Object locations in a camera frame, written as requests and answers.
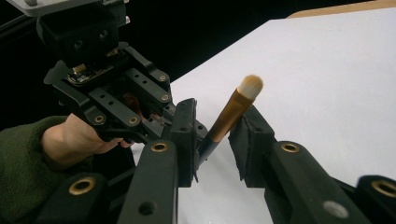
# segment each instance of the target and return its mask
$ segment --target makeup brush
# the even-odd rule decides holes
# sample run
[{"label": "makeup brush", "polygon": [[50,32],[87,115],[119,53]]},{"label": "makeup brush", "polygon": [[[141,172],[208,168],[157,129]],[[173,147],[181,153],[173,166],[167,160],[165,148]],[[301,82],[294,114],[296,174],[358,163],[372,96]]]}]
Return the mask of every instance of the makeup brush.
[{"label": "makeup brush", "polygon": [[225,134],[231,130],[235,123],[253,104],[262,90],[262,79],[255,75],[245,77],[241,85],[233,92],[227,105],[221,111],[218,119],[198,147],[201,165],[218,146]]}]

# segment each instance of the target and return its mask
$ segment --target white brush tip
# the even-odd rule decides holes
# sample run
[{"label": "white brush tip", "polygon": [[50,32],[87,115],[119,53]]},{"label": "white brush tip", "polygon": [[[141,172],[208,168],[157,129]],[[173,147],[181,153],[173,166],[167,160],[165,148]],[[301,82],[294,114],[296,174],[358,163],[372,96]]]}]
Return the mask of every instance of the white brush tip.
[{"label": "white brush tip", "polygon": [[255,75],[245,77],[241,85],[237,88],[238,92],[249,100],[256,99],[256,96],[262,91],[262,79]]}]

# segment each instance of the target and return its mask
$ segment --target green sleeve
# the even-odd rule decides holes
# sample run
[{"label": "green sleeve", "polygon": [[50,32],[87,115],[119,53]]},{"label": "green sleeve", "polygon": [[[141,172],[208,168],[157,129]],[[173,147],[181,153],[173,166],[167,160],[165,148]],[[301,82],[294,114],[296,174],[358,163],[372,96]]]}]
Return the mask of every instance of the green sleeve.
[{"label": "green sleeve", "polygon": [[[51,171],[44,163],[41,147],[44,131],[65,119],[50,117],[0,132],[0,217],[5,221],[33,221],[40,206],[71,175]],[[78,166],[87,171],[87,164]]]}]

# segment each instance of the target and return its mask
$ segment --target person's hand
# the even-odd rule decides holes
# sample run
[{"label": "person's hand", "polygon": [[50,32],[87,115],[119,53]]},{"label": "person's hand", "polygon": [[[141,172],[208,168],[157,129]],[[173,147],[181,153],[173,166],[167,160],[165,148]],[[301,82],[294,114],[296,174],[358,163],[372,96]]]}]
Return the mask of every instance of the person's hand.
[{"label": "person's hand", "polygon": [[129,147],[121,138],[104,142],[96,131],[74,114],[59,125],[47,129],[42,138],[44,158],[54,171],[65,170],[93,154],[108,152],[117,144]]}]

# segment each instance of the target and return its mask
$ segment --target white paper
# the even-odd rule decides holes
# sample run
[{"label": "white paper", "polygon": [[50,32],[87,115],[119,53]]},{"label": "white paper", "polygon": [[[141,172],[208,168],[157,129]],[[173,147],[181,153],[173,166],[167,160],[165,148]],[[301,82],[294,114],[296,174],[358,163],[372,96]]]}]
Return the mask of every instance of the white paper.
[{"label": "white paper", "polygon": [[[396,179],[396,8],[268,21],[172,84],[175,104],[195,98],[211,127],[250,74],[264,88],[254,105],[277,140],[305,146],[329,175]],[[178,221],[272,223],[264,189],[239,181],[224,138],[179,189]]]}]

